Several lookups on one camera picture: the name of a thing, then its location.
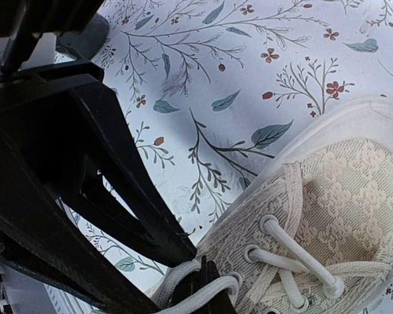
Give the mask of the white shoelace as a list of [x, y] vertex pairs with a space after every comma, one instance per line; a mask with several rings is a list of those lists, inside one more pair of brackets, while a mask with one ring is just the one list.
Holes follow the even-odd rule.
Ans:
[[[290, 310], [294, 313], [304, 313], [310, 305], [309, 299], [301, 293], [295, 282], [294, 273], [310, 272], [321, 283], [326, 298], [336, 300], [345, 290], [345, 283], [339, 276], [334, 276], [319, 261], [313, 258], [295, 240], [281, 228], [278, 219], [273, 215], [265, 215], [259, 220], [259, 229], [266, 235], [272, 236], [283, 248], [291, 253], [296, 260], [270, 253], [257, 245], [247, 245], [243, 252], [243, 261], [238, 262], [235, 272], [239, 273], [239, 289], [248, 288], [245, 279], [252, 281], [261, 275], [261, 263], [278, 269], [281, 283], [289, 300]], [[192, 271], [200, 268], [200, 262], [192, 260], [168, 271], [165, 278], [151, 299], [161, 308], [161, 313], [170, 313], [170, 297], [179, 282]]]

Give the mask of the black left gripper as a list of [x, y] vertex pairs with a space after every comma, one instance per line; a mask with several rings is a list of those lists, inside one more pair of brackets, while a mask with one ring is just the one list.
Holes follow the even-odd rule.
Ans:
[[118, 102], [86, 60], [22, 69], [47, 33], [80, 32], [99, 1], [0, 1], [0, 209], [114, 209], [103, 167], [113, 160]]

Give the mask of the white lace sneaker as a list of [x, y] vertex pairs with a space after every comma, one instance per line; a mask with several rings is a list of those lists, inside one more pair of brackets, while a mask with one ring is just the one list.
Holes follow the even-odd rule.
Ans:
[[[359, 313], [393, 280], [393, 102], [351, 101], [295, 137], [234, 201], [197, 245], [219, 273], [236, 271], [247, 245], [296, 260], [259, 229], [265, 215], [345, 283], [340, 298], [325, 297], [310, 272], [294, 273], [310, 301], [304, 313]], [[294, 313], [278, 269], [240, 288], [237, 313]]]

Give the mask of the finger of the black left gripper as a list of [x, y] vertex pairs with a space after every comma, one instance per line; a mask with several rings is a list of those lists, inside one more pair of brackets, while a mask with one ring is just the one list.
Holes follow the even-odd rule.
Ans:
[[76, 228], [1, 130], [0, 230], [93, 295], [104, 311], [159, 310]]
[[168, 267], [196, 248], [151, 181], [113, 90], [79, 75], [67, 90], [75, 153], [62, 174], [62, 200], [87, 221]]

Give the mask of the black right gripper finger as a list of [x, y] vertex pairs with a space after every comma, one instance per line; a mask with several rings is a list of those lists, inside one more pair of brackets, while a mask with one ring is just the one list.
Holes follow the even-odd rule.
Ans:
[[204, 255], [200, 268], [182, 279], [170, 297], [170, 313], [236, 313], [239, 273], [221, 275]]

